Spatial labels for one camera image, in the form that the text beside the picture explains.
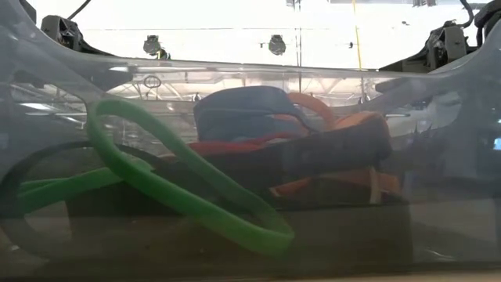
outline transparent plastic bin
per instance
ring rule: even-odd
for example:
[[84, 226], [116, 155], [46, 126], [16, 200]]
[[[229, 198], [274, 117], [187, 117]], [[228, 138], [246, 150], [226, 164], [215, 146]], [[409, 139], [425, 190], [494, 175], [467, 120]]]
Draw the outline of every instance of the transparent plastic bin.
[[[18, 1], [7, 2], [0, 9], [4, 277], [323, 277], [499, 261], [501, 27], [479, 51], [432, 74], [396, 74], [81, 54], [47, 38]], [[330, 107], [336, 121], [370, 112], [384, 122], [320, 129], [264, 146], [262, 155], [275, 156], [269, 163], [245, 166], [244, 154], [204, 157], [241, 189], [229, 180], [202, 179], [209, 172], [185, 164], [185, 148], [158, 140], [171, 135], [148, 132], [158, 122], [184, 143], [196, 143], [195, 99], [250, 86], [313, 97]], [[103, 101], [119, 106], [96, 106]], [[314, 111], [299, 109], [315, 127], [325, 125]], [[149, 115], [141, 126], [136, 111]], [[97, 117], [100, 112], [114, 116]], [[90, 124], [99, 125], [102, 135]], [[389, 151], [380, 154], [386, 135]], [[106, 157], [106, 147], [97, 150], [103, 136], [126, 154]], [[304, 166], [288, 175], [290, 155], [274, 151], [285, 147], [323, 150], [316, 155], [323, 166], [317, 169], [313, 158], [309, 163], [316, 169]], [[134, 169], [117, 165], [124, 159]], [[39, 183], [96, 169], [109, 173], [106, 185], [83, 189], [88, 179], [74, 180], [65, 191], [80, 187], [81, 193], [23, 211], [23, 193], [46, 187]], [[152, 169], [163, 179], [157, 181], [171, 180], [185, 192], [157, 189]], [[352, 181], [362, 174], [349, 172], [360, 170], [370, 179], [360, 182], [369, 185]], [[345, 172], [351, 180], [320, 177]], [[148, 181], [134, 173], [148, 175]], [[397, 184], [386, 187], [378, 174]], [[303, 178], [312, 181], [286, 196], [265, 186]], [[373, 186], [380, 192], [375, 202]], [[148, 194], [154, 189], [167, 196]], [[185, 201], [186, 192], [199, 201]], [[54, 198], [37, 195], [32, 202]]]

